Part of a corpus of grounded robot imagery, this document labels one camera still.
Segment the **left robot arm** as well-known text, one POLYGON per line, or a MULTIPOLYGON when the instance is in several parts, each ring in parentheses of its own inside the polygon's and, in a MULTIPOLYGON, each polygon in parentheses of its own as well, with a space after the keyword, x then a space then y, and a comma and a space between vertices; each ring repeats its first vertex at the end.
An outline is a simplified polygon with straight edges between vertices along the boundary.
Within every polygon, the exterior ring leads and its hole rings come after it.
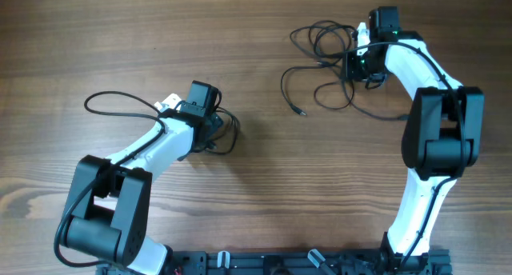
POLYGON ((146 235, 151 186, 175 161, 213 146, 222 92, 194 81, 186 99, 171 94, 142 117, 153 128, 122 151, 79 161, 54 235, 56 258, 71 268, 181 274, 171 247, 146 235))

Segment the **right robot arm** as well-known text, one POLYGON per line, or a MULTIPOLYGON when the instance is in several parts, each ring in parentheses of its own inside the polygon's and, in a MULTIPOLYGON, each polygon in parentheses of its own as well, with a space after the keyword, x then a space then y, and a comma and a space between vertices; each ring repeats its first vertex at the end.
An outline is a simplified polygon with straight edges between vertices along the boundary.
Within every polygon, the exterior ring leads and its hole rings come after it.
POLYGON ((395 6, 372 10, 356 37, 346 76, 370 89, 393 74, 413 100, 401 144, 406 188, 384 250, 391 269, 420 269, 446 195, 478 159, 485 97, 447 74, 417 32, 401 28, 395 6))

